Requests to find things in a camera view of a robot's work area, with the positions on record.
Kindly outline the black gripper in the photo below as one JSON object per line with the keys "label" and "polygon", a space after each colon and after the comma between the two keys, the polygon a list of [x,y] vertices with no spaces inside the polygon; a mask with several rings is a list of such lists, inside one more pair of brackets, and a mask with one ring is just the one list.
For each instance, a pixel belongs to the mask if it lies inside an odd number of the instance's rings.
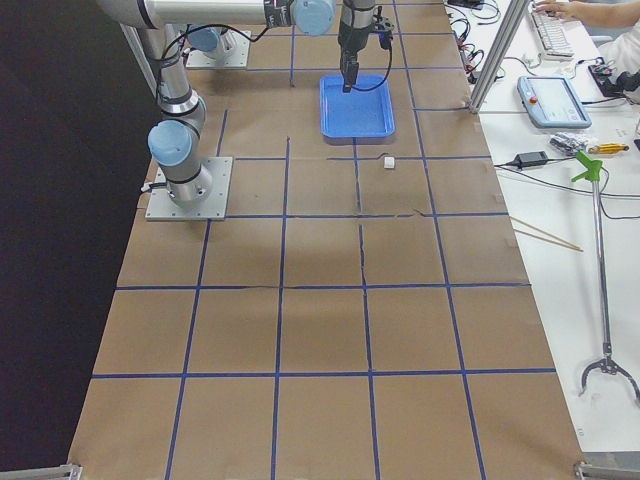
{"label": "black gripper", "polygon": [[338,43],[341,48],[340,71],[343,93],[350,93],[357,83],[357,53],[365,48],[373,30],[374,0],[343,0]]}

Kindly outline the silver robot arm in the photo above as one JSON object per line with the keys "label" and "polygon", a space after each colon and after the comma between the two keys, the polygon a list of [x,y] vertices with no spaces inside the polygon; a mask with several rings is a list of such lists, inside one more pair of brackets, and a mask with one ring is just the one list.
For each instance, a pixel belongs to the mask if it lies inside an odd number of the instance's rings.
{"label": "silver robot arm", "polygon": [[137,33],[162,112],[148,146],[164,174],[169,204],[191,209],[216,194],[220,179],[197,153],[206,105],[187,78],[176,26],[189,25],[193,34],[234,24],[296,26],[317,36],[338,21],[340,71],[351,89],[357,81],[358,54],[374,29],[375,8],[372,1],[102,1],[99,6]]}
{"label": "silver robot arm", "polygon": [[192,48],[217,64],[223,64],[238,52],[235,33],[223,27],[208,27],[187,35]]}

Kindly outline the person's hand at keyboard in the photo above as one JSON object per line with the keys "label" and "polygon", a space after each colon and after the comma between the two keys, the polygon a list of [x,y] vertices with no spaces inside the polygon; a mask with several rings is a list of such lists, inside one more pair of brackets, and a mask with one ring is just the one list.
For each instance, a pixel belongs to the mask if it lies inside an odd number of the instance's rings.
{"label": "person's hand at keyboard", "polygon": [[579,5],[570,1],[534,1],[534,11],[563,20],[578,20]]}

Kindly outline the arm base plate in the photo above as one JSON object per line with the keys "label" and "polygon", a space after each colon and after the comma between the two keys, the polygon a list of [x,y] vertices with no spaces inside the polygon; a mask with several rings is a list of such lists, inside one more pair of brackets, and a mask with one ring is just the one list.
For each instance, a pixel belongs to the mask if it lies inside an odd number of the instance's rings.
{"label": "arm base plate", "polygon": [[199,175],[188,183],[169,182],[160,167],[150,191],[145,218],[149,221],[222,221],[226,217],[232,177],[232,157],[202,157]]}
{"label": "arm base plate", "polygon": [[191,70],[245,69],[251,42],[240,33],[227,29],[207,28],[187,36],[189,50],[186,67]]}

